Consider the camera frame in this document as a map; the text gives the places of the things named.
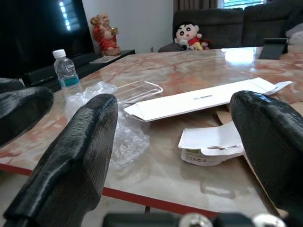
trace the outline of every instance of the television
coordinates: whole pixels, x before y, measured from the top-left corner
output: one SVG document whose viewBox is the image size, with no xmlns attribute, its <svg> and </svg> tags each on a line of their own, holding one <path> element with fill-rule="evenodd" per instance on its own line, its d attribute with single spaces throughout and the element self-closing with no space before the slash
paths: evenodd
<svg viewBox="0 0 303 227">
<path fill-rule="evenodd" d="M 82 0 L 0 0 L 0 77 L 18 78 L 54 63 L 94 52 Z"/>
</svg>

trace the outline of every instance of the bottle cap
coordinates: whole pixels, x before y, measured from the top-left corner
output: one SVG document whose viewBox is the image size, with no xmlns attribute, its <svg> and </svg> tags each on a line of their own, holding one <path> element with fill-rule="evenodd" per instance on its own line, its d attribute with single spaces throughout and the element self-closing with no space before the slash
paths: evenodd
<svg viewBox="0 0 303 227">
<path fill-rule="evenodd" d="M 65 50 L 60 49 L 60 50 L 53 51 L 53 56 L 54 56 L 55 59 L 65 57 L 66 56 Z"/>
</svg>

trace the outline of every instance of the marble tabletop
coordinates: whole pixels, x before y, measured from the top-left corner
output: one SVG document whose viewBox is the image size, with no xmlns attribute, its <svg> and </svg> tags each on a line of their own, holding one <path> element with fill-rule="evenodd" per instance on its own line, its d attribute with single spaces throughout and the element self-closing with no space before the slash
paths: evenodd
<svg viewBox="0 0 303 227">
<path fill-rule="evenodd" d="M 294 83 L 274 94 L 288 103 L 303 101 L 303 47 L 290 47 L 281 60 L 259 60 L 260 48 L 148 53 L 129 55 L 80 82 L 83 88 L 106 81 L 116 86 L 146 80 L 168 96 L 256 77 L 272 83 Z M 49 144 L 68 123 L 62 92 L 32 130 L 0 149 L 0 170 L 29 175 Z M 273 212 L 245 160 L 234 158 L 218 166 L 195 166 L 180 158 L 183 128 L 218 126 L 216 108 L 150 123 L 150 146 L 127 167 L 110 168 L 104 195 L 178 213 L 240 212 L 252 216 Z"/>
</svg>

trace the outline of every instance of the plastic water bottle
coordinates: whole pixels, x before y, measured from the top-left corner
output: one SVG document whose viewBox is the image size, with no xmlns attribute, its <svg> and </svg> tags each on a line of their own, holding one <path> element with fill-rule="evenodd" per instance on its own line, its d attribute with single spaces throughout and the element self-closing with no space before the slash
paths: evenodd
<svg viewBox="0 0 303 227">
<path fill-rule="evenodd" d="M 75 65 L 71 59 L 68 59 L 64 49 L 53 51 L 53 56 L 56 59 L 53 64 L 55 72 L 58 76 L 58 81 L 63 90 L 65 98 L 72 96 L 78 92 L 83 92 L 79 77 L 75 70 Z"/>
</svg>

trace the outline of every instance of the clear plastic tray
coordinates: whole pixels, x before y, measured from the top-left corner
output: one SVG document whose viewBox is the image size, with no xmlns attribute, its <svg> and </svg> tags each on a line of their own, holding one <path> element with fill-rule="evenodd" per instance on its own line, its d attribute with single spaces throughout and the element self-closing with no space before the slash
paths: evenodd
<svg viewBox="0 0 303 227">
<path fill-rule="evenodd" d="M 148 81 L 136 81 L 118 87 L 113 94 L 123 104 L 134 104 L 163 91 L 159 85 Z"/>
</svg>

